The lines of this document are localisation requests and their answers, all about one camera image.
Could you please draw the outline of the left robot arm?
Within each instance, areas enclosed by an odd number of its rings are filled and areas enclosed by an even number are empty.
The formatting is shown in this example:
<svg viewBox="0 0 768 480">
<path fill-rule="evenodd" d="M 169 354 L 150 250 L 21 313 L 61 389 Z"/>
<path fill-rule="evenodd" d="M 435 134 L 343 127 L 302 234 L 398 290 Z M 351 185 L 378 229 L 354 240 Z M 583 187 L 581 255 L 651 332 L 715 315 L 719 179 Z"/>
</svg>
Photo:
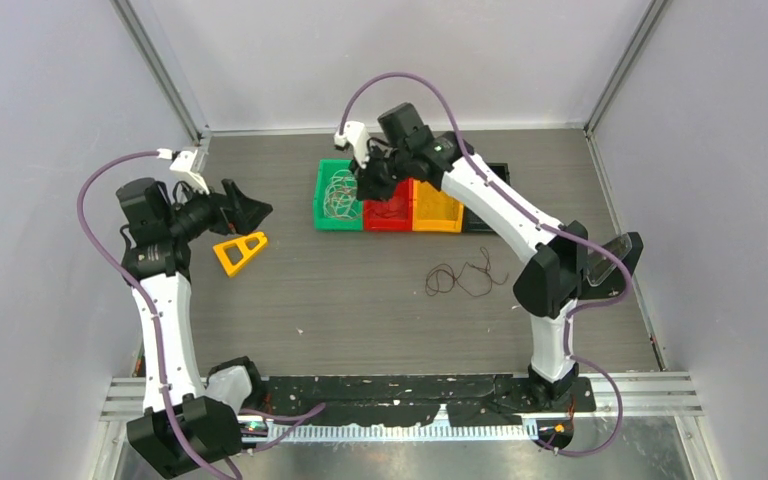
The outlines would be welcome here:
<svg viewBox="0 0 768 480">
<path fill-rule="evenodd" d="M 165 479 L 240 453 L 239 412 L 258 412 L 267 389 L 246 356 L 199 375 L 192 338 L 190 241 L 210 231 L 247 235 L 272 213 L 234 181 L 173 203 L 163 182 L 133 180 L 116 192 L 126 217 L 121 266 L 140 313 L 146 386 L 142 414 L 127 423 L 130 445 Z"/>
</svg>

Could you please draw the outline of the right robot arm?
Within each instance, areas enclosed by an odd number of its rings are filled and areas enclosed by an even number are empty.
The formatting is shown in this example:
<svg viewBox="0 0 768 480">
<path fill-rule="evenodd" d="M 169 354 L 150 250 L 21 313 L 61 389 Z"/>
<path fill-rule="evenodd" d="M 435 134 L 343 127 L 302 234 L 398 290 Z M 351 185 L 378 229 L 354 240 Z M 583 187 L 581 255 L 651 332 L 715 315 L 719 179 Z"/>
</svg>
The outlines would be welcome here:
<svg viewBox="0 0 768 480">
<path fill-rule="evenodd" d="M 538 210 L 457 132 L 434 134 L 412 104 L 390 109 L 378 122 L 381 139 L 356 121 L 341 122 L 334 135 L 336 147 L 352 152 L 358 198 L 384 201 L 404 180 L 424 182 L 477 214 L 506 242 L 524 265 L 512 290 L 531 319 L 531 397 L 544 410 L 558 409 L 579 373 L 567 317 L 582 293 L 587 259 L 585 246 L 572 237 L 586 235 L 586 228 Z"/>
</svg>

